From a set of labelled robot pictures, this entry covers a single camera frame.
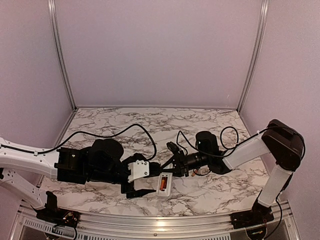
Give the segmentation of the white remote control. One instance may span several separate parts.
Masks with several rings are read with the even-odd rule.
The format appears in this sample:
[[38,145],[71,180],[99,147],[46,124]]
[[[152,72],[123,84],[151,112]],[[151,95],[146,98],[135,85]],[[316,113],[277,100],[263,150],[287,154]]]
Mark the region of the white remote control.
[[163,172],[158,178],[156,196],[160,198],[167,198],[171,194],[173,174],[171,172]]

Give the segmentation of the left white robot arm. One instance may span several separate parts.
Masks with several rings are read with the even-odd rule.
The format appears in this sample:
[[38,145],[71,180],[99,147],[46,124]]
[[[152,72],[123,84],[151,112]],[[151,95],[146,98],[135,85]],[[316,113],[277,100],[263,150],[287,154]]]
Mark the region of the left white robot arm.
[[88,182],[109,183],[121,186],[126,198],[139,198],[152,192],[135,189],[134,181],[149,177],[150,162],[141,154],[121,160],[122,145],[111,138],[97,139],[92,146],[82,149],[59,147],[58,149],[26,149],[0,140],[0,182],[35,210],[43,210],[53,223],[63,219],[63,211],[57,207],[56,196],[38,189],[19,174],[23,170],[46,176],[60,182],[84,185]]

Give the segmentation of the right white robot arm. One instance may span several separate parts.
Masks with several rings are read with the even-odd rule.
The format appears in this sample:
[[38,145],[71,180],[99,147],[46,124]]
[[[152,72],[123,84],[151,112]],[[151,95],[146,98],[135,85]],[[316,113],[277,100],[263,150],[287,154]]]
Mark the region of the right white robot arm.
[[173,142],[168,142],[167,147],[173,155],[159,170],[175,177],[187,177],[191,170],[203,166],[212,173],[225,175],[257,158],[273,160],[268,180],[247,214],[252,224],[260,223],[267,216],[267,211],[289,185],[306,154],[302,135],[278,119],[271,120],[266,128],[224,151],[220,150],[216,135],[209,131],[195,135],[194,153],[184,153]]

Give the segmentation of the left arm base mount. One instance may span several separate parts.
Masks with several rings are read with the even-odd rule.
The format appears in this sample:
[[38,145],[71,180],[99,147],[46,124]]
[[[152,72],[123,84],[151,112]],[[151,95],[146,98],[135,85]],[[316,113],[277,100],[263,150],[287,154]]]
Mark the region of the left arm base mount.
[[57,196],[50,191],[46,191],[45,194],[47,198],[44,208],[34,209],[36,217],[40,220],[53,223],[56,226],[76,228],[80,213],[75,210],[58,207]]

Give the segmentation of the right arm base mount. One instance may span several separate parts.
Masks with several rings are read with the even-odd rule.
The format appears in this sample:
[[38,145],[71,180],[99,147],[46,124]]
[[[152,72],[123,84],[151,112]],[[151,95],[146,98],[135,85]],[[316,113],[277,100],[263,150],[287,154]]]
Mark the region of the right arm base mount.
[[255,200],[250,210],[239,211],[230,215],[231,224],[234,229],[248,228],[273,221],[272,208],[265,207]]

